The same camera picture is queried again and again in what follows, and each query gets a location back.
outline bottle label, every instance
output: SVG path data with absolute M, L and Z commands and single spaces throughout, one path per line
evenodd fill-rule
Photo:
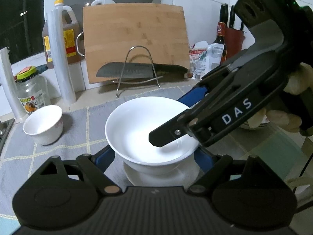
M 66 57 L 75 56 L 76 49 L 75 49 L 74 30 L 70 29 L 70 30 L 63 31 L 63 35 L 64 35 L 64 41 L 65 41 Z M 48 62 L 52 62 L 49 36 L 44 37 L 44 44 L 46 46 Z
M 225 23 L 219 22 L 217 25 L 217 35 L 225 36 Z
M 46 103 L 44 102 L 43 98 L 42 89 L 32 96 L 28 96 L 26 98 L 19 98 L 19 100 L 28 114 L 31 114 L 37 109 L 46 106 Z
M 226 58 L 227 58 L 227 50 L 224 49 L 224 50 L 223 50 L 223 55 L 222 55 L 221 63 L 220 63 L 220 64 L 222 64 L 223 62 L 225 62 Z

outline window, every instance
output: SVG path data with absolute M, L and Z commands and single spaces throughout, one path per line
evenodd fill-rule
M 64 0 L 72 7 L 82 27 L 83 6 L 93 0 Z M 114 0 L 116 3 L 152 0 Z M 9 47 L 11 63 L 43 52 L 41 37 L 44 26 L 43 0 L 0 0 L 0 48 Z
M 0 0 L 0 48 L 11 63 L 43 51 L 43 0 Z

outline plastic wrap roll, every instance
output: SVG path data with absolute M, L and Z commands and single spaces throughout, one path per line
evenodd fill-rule
M 0 50 L 0 82 L 15 119 L 18 122 L 25 122 L 28 115 L 18 99 L 18 90 L 11 69 L 9 50 L 7 47 Z
M 62 25 L 62 9 L 55 8 L 47 13 L 48 35 L 51 55 L 64 104 L 76 102 L 76 96 L 68 69 Z

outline sink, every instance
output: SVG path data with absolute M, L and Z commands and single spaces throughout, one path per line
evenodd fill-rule
M 13 126 L 15 119 L 10 119 L 8 121 L 2 122 L 3 128 L 5 128 L 5 131 L 0 136 L 0 155 L 2 153 L 2 149 L 4 147 L 5 141 L 7 140 L 7 137 L 9 135 L 9 132 Z

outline yellow cap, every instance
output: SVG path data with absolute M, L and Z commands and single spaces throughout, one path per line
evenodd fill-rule
M 21 70 L 19 73 L 16 74 L 16 78 L 18 80 L 23 80 L 35 74 L 37 72 L 37 68 L 35 66 L 28 66 Z
M 54 5 L 56 5 L 56 4 L 58 4 L 58 3 L 64 3 L 64 1 L 63 1 L 63 0 L 56 0 L 56 1 L 54 2 Z

